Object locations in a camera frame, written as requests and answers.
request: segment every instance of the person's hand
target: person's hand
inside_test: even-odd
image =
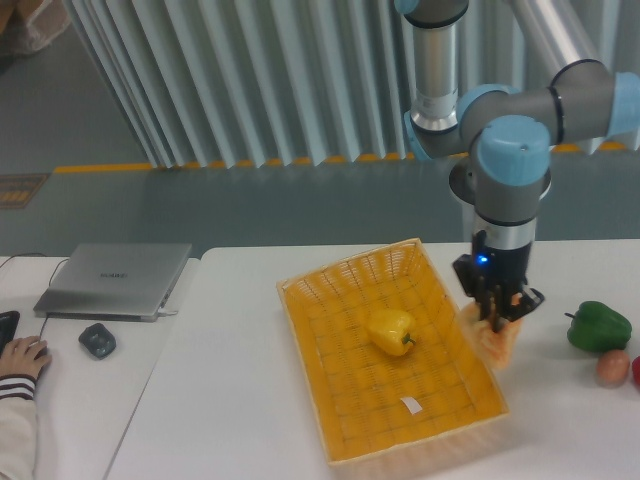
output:
[[[5,375],[28,375],[38,379],[40,370],[51,361],[51,355],[38,354],[47,348],[46,340],[40,337],[16,338],[7,343],[0,356],[0,377]]]

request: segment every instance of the laptop logo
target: laptop logo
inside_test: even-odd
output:
[[[127,273],[101,273],[101,278],[127,278],[129,274]]]

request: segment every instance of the woven basket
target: woven basket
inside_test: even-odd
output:
[[[455,321],[457,307],[420,240],[365,252],[278,291],[306,372],[327,461],[350,462],[468,428],[508,412],[490,370]],[[391,357],[367,338],[371,312],[416,318],[416,345]],[[411,414],[401,401],[422,407]]]

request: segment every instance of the laptop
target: laptop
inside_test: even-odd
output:
[[[153,322],[190,244],[80,244],[33,308],[37,316]]]

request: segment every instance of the pepper stem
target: pepper stem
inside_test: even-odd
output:
[[[416,341],[411,338],[411,334],[407,333],[404,337],[402,337],[402,344],[406,345],[409,342],[413,343],[414,345],[416,344]]]

